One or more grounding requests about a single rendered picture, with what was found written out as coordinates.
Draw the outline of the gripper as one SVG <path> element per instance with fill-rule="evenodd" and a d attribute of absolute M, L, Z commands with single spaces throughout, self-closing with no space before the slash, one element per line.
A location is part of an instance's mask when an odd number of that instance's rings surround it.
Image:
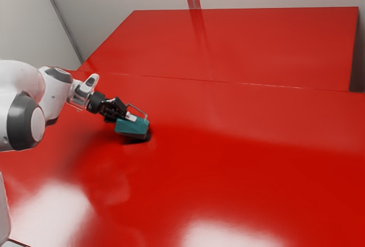
<path fill-rule="evenodd" d="M 106 123 L 116 123 L 117 119 L 122 118 L 131 122 L 148 120 L 148 115 L 136 106 L 130 103 L 125 105 L 117 96 L 108 99 L 99 91 L 95 91 L 90 96 L 86 110 L 92 114 L 100 114 Z"/>

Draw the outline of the teal faceted mug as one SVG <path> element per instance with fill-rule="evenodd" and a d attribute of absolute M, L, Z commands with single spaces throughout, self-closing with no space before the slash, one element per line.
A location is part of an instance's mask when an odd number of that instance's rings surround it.
<path fill-rule="evenodd" d="M 149 124 L 149 120 L 140 117 L 137 117 L 134 122 L 127 119 L 117 119 L 114 131 L 124 136 L 143 140 L 147 137 Z"/>

